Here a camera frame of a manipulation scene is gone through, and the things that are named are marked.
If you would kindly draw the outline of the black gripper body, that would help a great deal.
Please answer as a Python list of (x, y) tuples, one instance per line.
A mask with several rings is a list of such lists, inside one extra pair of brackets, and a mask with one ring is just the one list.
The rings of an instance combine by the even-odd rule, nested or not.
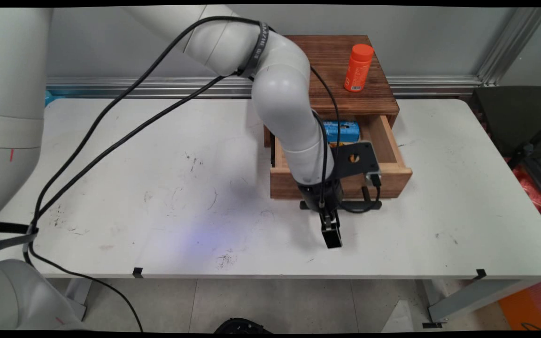
[(313, 210), (322, 213), (324, 210), (328, 213), (340, 208), (343, 201), (343, 187), (338, 179), (327, 180), (314, 185), (303, 185), (297, 183), (297, 188), (302, 195), (303, 200), (299, 202), (300, 210)]

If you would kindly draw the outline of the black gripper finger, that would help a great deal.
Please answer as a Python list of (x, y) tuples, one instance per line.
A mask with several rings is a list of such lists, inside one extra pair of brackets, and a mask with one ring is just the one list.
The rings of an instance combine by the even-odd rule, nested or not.
[(321, 230), (339, 230), (339, 213), (335, 210), (324, 209), (319, 214), (321, 220)]
[(323, 225), (322, 236), (328, 249), (340, 248), (343, 246), (340, 226), (338, 224)]

